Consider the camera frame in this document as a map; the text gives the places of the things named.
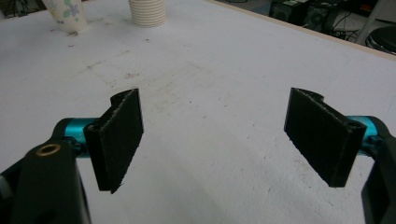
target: stacked paper cups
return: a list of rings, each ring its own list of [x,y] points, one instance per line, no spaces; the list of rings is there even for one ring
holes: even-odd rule
[[[141,27],[159,26],[165,23],[163,0],[129,0],[132,21]]]

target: dirty white surface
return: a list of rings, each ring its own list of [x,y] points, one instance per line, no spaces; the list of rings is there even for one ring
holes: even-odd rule
[[[127,1],[84,5],[77,36],[48,12],[0,23],[0,170],[63,118],[99,117],[138,87],[145,133],[123,185],[97,189],[78,160],[93,223],[364,223],[359,157],[330,189],[283,132],[291,87],[396,134],[396,62],[207,1],[167,0],[138,28]]]

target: white tabletop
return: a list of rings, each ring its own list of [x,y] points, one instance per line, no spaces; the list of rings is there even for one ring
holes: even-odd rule
[[[396,60],[208,1],[166,1],[132,24],[126,0],[84,5],[77,36],[50,14],[0,22],[0,170],[63,118],[100,117],[140,89],[145,133],[123,185],[100,192],[78,160],[93,223],[364,223],[358,157],[330,189],[283,132],[291,87],[396,134]]]

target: electronic equipment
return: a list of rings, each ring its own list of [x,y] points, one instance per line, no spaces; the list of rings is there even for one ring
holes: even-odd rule
[[[294,25],[303,25],[304,17],[312,1],[274,0],[269,17]]]
[[[304,27],[328,35],[342,2],[342,0],[318,0],[311,3],[304,19]]]

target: black chair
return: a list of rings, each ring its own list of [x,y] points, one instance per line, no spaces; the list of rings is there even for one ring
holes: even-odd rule
[[[366,38],[366,46],[396,55],[396,26],[373,30]]]

